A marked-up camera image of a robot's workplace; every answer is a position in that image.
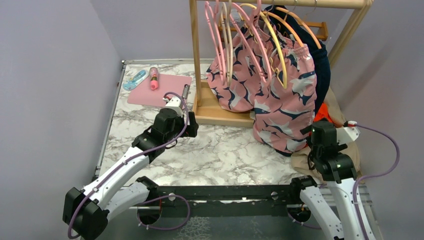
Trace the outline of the orange shorts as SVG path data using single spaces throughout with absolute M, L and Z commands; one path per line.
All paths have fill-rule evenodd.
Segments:
M 335 123 L 330 117 L 328 106 L 325 103 L 321 104 L 319 110 L 315 114 L 313 122 L 318 122 L 318 121 L 327 121 L 333 124 Z

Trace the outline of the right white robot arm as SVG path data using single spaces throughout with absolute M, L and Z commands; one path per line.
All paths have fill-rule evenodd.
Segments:
M 347 154 L 342 153 L 348 143 L 358 139 L 357 123 L 347 121 L 342 127 L 336 127 L 332 122 L 320 120 L 300 132 L 308 134 L 308 166 L 317 170 L 326 182 L 337 213 L 325 201 L 310 175 L 291 180 L 289 199 L 306 205 L 328 240 L 376 239 L 361 201 L 355 165 Z

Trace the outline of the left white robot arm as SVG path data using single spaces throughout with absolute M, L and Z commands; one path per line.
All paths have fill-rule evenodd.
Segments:
M 146 176 L 124 188 L 137 172 L 151 164 L 178 138 L 197 136 L 199 125 L 192 111 L 184 116 L 174 108 L 162 108 L 153 125 L 138 135 L 131 146 L 102 176 L 82 189 L 71 188 L 65 195 L 62 220 L 68 225 L 70 240 L 95 240 L 109 221 L 128 209 L 158 201 L 159 186 Z

